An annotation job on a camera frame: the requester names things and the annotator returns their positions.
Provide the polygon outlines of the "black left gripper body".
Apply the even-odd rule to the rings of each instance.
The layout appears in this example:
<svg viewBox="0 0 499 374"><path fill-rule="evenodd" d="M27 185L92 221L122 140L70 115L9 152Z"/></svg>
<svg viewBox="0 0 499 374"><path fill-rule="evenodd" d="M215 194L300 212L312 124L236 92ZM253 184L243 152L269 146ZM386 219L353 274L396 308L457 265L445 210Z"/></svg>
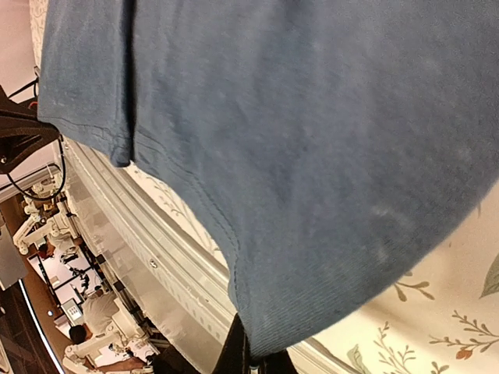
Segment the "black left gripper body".
<svg viewBox="0 0 499 374"><path fill-rule="evenodd" d="M31 154L59 138L59 131L37 117L34 101L16 103L1 88L1 174L10 174Z"/></svg>

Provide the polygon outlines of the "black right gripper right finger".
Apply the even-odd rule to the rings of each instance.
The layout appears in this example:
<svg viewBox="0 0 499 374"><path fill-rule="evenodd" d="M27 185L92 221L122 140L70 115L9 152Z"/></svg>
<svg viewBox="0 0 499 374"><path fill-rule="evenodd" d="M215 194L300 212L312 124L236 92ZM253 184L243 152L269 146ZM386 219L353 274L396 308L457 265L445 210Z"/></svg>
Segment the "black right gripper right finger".
<svg viewBox="0 0 499 374"><path fill-rule="evenodd" d="M259 374L298 374L287 350L268 355L260 360Z"/></svg>

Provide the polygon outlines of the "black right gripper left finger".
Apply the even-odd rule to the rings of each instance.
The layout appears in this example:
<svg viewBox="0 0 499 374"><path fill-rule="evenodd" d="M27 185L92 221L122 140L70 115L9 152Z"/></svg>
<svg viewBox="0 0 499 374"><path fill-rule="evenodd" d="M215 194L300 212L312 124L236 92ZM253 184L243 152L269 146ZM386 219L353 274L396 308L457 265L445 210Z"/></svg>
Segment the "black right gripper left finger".
<svg viewBox="0 0 499 374"><path fill-rule="evenodd" d="M236 314L212 374L248 374L249 356L246 332L239 315Z"/></svg>

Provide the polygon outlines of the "teal blue garment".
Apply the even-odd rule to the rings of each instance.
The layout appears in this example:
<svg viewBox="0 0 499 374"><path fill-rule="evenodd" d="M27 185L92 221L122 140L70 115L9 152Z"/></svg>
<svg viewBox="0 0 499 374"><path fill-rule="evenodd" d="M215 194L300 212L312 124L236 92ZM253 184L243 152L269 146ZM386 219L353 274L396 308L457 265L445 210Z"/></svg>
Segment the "teal blue garment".
<svg viewBox="0 0 499 374"><path fill-rule="evenodd" d="M495 1L52 1L38 116L186 202L254 358L332 326L498 179Z"/></svg>

